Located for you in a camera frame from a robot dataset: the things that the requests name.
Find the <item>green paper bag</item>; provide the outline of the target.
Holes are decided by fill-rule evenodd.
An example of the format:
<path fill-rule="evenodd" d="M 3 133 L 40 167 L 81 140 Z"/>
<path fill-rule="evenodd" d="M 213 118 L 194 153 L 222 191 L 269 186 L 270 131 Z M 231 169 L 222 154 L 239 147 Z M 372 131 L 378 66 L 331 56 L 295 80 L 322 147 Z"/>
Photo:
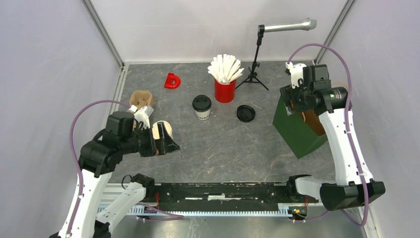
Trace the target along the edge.
<path fill-rule="evenodd" d="M 294 111 L 289 115 L 282 98 L 278 101 L 272 124 L 298 159 L 327 142 L 325 130 L 312 110 Z"/>

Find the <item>single white paper cup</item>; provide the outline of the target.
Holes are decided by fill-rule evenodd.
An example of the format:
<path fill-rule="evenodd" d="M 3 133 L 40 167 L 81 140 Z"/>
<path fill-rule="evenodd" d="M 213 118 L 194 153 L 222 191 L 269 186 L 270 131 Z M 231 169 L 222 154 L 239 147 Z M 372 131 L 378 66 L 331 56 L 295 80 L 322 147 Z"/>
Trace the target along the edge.
<path fill-rule="evenodd" d="M 207 120 L 210 116 L 210 108 L 206 110 L 195 110 L 195 113 L 200 120 Z"/>

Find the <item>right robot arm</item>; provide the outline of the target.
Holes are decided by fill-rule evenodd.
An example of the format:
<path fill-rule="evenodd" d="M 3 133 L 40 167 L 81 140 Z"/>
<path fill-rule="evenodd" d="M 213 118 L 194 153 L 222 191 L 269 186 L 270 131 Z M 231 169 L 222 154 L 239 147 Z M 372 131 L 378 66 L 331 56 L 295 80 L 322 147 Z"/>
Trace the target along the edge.
<path fill-rule="evenodd" d="M 290 85 L 280 88 L 287 112 L 312 110 L 322 125 L 332 152 L 335 182 L 310 175 L 291 176 L 286 196 L 292 202 L 306 195 L 320 200 L 328 211 L 364 207 L 385 193 L 384 183 L 375 181 L 355 134 L 353 113 L 346 108 L 349 92 L 332 87 L 327 66 L 286 63 Z"/>

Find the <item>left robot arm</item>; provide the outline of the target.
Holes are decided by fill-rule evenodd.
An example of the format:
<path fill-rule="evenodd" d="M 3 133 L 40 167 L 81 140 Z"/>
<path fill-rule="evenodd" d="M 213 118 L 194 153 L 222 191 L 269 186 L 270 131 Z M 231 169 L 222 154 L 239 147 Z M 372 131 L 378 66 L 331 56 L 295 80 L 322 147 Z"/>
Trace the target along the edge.
<path fill-rule="evenodd" d="M 109 238 L 132 207 L 154 199 L 154 179 L 137 174 L 106 209 L 98 212 L 105 187 L 124 155 L 151 157 L 180 149 L 162 122 L 157 126 L 159 139 L 154 139 L 151 129 L 134 129 L 134 121 L 129 112 L 114 112 L 108 116 L 105 129 L 81 148 L 78 166 L 82 177 L 65 223 L 53 238 Z"/>

